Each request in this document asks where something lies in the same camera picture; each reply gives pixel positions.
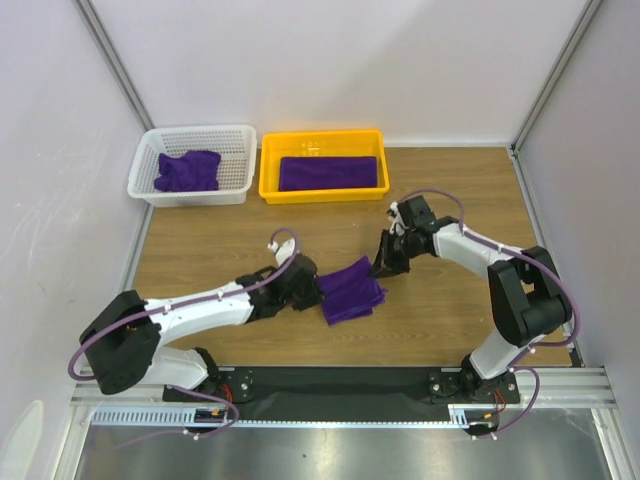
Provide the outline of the purple towel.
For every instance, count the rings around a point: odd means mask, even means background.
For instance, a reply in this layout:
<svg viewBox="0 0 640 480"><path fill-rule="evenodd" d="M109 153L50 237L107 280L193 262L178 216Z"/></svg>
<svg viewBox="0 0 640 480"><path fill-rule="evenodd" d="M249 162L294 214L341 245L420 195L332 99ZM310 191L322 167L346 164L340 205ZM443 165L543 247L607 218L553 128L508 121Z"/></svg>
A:
<svg viewBox="0 0 640 480"><path fill-rule="evenodd" d="M329 326L370 316L385 302L387 290L369 275L371 267L363 256L349 267L318 277L324 295L321 309Z"/></svg>
<svg viewBox="0 0 640 480"><path fill-rule="evenodd" d="M377 186L377 158L374 156L283 157L281 159L279 172L281 192Z"/></svg>
<svg viewBox="0 0 640 480"><path fill-rule="evenodd" d="M154 187L163 192L200 192L219 189L217 179L221 155L206 150L187 151L180 157L161 153L158 157L159 176Z"/></svg>

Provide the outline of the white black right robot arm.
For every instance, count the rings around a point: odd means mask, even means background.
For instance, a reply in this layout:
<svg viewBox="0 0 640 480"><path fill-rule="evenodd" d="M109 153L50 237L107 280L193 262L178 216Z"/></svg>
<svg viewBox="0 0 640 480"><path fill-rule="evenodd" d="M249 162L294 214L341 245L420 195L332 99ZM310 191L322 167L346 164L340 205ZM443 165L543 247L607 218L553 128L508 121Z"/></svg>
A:
<svg viewBox="0 0 640 480"><path fill-rule="evenodd" d="M372 277L407 273L412 259L431 255L488 283L494 328L463 359L456 386L434 388L433 397L486 401L527 351L572 319L574 307L546 249L507 246L470 229L461 217L439 217L421 192L392 203L388 216Z"/></svg>

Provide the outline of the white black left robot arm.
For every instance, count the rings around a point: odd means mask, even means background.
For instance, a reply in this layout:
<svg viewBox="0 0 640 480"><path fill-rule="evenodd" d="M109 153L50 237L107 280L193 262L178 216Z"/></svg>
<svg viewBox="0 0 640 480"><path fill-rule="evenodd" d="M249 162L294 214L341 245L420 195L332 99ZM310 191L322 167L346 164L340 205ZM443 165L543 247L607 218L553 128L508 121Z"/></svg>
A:
<svg viewBox="0 0 640 480"><path fill-rule="evenodd" d="M180 350L172 342L220 327L275 317L284 308L303 311L323 298L316 264L294 253L222 287L172 299L144 300L134 291L118 294L81 334L83 356L104 395L140 384L162 384L175 401L186 392L208 400L224 383L203 347Z"/></svg>

